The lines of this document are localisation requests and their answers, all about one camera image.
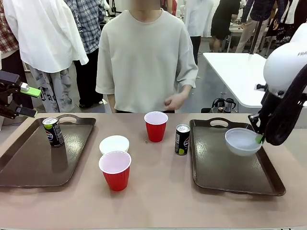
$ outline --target white table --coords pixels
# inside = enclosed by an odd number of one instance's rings
[[[265,58],[258,54],[237,53],[203,53],[203,56],[241,105],[262,107],[264,92],[255,90],[255,86],[266,83],[263,77]]]

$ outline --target beige t-shirt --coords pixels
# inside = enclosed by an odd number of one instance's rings
[[[152,23],[124,11],[103,28],[96,91],[114,94],[117,110],[163,111],[165,99],[193,86],[197,73],[184,23],[165,11]]]

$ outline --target can lid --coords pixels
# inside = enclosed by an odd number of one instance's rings
[[[43,120],[43,125],[53,125],[57,123],[58,119],[56,117],[48,117]]]
[[[190,127],[185,124],[181,124],[177,126],[176,130],[180,133],[188,133],[190,132]]]

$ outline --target red plastic cup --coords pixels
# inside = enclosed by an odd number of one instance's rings
[[[99,168],[113,191],[121,191],[127,187],[130,165],[131,156],[123,151],[109,152],[99,160]]]
[[[152,142],[163,140],[168,116],[162,112],[150,112],[145,115],[148,138]]]

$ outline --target tray handle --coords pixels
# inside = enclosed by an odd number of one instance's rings
[[[64,117],[72,117],[72,118],[75,118],[76,119],[76,123],[80,123],[82,121],[83,118],[81,117],[78,117],[76,115],[73,115],[73,114],[62,114],[60,116],[57,116],[57,119],[60,120],[61,118],[64,118]]]
[[[215,125],[215,126],[212,126],[212,125],[211,125],[211,122],[212,122],[212,121],[225,121],[225,122],[227,123],[227,126],[222,126],[222,125]],[[211,119],[207,120],[206,122],[208,122],[208,125],[210,125],[210,127],[216,127],[216,128],[218,128],[218,127],[230,128],[230,123],[231,123],[231,121],[229,121],[229,120],[227,120],[227,119],[225,119],[225,118],[222,118],[222,117],[214,117],[214,118],[211,118]]]

